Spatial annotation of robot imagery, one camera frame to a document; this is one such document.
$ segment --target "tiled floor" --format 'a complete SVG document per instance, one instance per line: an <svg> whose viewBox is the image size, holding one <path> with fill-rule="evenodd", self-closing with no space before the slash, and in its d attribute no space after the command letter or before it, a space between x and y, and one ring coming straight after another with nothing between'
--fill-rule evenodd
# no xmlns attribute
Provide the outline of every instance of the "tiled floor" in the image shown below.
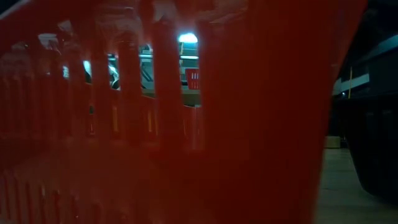
<svg viewBox="0 0 398 224"><path fill-rule="evenodd" d="M398 207L361 188L347 149L325 151L316 224L329 223L398 223Z"/></svg>

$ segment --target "fluorescent light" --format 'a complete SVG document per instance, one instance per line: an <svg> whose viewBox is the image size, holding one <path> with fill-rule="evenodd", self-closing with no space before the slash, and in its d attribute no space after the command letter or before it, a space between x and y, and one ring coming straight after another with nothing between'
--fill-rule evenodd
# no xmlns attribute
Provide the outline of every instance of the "fluorescent light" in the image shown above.
<svg viewBox="0 0 398 224"><path fill-rule="evenodd" d="M91 63L89 61L83 61L83 66L86 72L91 75Z"/></svg>
<svg viewBox="0 0 398 224"><path fill-rule="evenodd" d="M149 55L149 54L140 54L139 58L153 58L153 55ZM186 59L186 60L198 60L199 57L198 56L188 56L188 55L181 55L180 59Z"/></svg>
<svg viewBox="0 0 398 224"><path fill-rule="evenodd" d="M62 72L64 78L69 78L69 68L66 66L62 66Z"/></svg>
<svg viewBox="0 0 398 224"><path fill-rule="evenodd" d="M198 56L186 56L186 55L181 55L181 59L189 59L189 60L198 60Z"/></svg>
<svg viewBox="0 0 398 224"><path fill-rule="evenodd" d="M181 43L197 43L198 39L195 36L195 34L188 33L188 34L182 34L179 38L178 41Z"/></svg>

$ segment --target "red basket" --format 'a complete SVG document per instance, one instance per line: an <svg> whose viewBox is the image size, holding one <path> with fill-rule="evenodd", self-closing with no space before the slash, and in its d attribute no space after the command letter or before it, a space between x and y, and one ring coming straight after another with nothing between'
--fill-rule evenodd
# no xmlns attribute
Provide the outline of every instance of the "red basket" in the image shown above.
<svg viewBox="0 0 398 224"><path fill-rule="evenodd" d="M187 77L188 88L190 90L199 90L199 69L187 68L185 69L185 76Z"/></svg>
<svg viewBox="0 0 398 224"><path fill-rule="evenodd" d="M217 0L197 14L194 0L99 2L20 1L1 16L0 219L310 223L333 69L366 1ZM142 30L118 23L138 17ZM117 29L104 38L98 24L110 18ZM68 19L73 29L60 30ZM199 39L200 79L190 80L199 108L182 104L177 32L189 29ZM43 46L44 33L58 45ZM144 40L155 98L141 91ZM120 91L109 87L108 54Z"/></svg>

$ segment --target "shopping basket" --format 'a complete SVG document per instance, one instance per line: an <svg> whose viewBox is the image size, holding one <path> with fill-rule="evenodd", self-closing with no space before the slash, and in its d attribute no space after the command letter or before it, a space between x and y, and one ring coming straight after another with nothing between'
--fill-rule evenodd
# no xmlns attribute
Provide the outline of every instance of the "shopping basket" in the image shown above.
<svg viewBox="0 0 398 224"><path fill-rule="evenodd" d="M150 3L31 0L2 13L1 219L310 223L333 80L365 0ZM142 28L99 26L124 17ZM177 33L187 29L199 39L196 108L181 96ZM41 43L46 33L57 44ZM155 98L141 93L143 42Z"/></svg>
<svg viewBox="0 0 398 224"><path fill-rule="evenodd" d="M185 76L187 77L188 88L190 90L199 89L199 69L187 68L185 69Z"/></svg>

